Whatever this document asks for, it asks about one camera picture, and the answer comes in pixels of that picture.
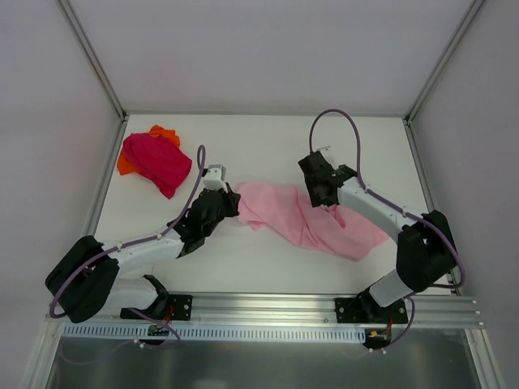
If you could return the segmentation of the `light pink t shirt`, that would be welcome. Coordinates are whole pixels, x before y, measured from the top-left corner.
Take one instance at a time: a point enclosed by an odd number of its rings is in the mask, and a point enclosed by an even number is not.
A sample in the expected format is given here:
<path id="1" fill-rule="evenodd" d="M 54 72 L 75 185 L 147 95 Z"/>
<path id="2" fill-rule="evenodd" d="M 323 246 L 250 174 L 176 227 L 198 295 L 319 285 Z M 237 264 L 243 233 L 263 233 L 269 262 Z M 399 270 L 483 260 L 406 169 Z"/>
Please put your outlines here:
<path id="1" fill-rule="evenodd" d="M 389 239 L 382 229 L 347 207 L 313 207 L 301 186 L 243 182 L 237 192 L 241 223 L 254 230 L 269 228 L 306 250 L 358 262 Z"/>

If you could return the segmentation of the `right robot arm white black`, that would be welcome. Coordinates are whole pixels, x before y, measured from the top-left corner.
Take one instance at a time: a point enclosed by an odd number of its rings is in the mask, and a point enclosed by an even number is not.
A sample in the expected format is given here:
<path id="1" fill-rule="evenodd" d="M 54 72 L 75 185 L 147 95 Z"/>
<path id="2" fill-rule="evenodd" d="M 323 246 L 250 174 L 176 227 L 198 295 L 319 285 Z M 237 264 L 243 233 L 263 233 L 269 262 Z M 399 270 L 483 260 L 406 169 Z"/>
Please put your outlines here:
<path id="1" fill-rule="evenodd" d="M 389 307 L 404 298 L 438 288 L 436 281 L 457 265 L 453 237 L 442 213 L 417 216 L 406 211 L 375 193 L 352 168 L 333 167 L 320 151 L 311 152 L 298 166 L 313 207 L 347 207 L 397 244 L 395 268 L 339 309 L 339 320 L 379 323 L 388 318 Z"/>

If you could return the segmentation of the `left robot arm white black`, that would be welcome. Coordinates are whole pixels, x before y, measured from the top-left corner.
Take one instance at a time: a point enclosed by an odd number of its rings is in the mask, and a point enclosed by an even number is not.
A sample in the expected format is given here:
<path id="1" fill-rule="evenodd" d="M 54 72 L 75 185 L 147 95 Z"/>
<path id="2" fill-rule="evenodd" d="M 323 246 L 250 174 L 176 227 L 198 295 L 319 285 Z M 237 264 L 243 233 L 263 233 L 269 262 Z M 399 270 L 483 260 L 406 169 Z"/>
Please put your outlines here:
<path id="1" fill-rule="evenodd" d="M 224 219 L 238 216 L 240 199 L 230 186 L 204 189 L 186 214 L 150 237 L 112 246 L 92 235 L 80 238 L 45 279 L 54 297 L 50 316 L 82 323 L 112 308 L 123 319 L 182 319 L 172 294 L 155 276 L 127 279 L 125 275 L 192 254 Z"/>

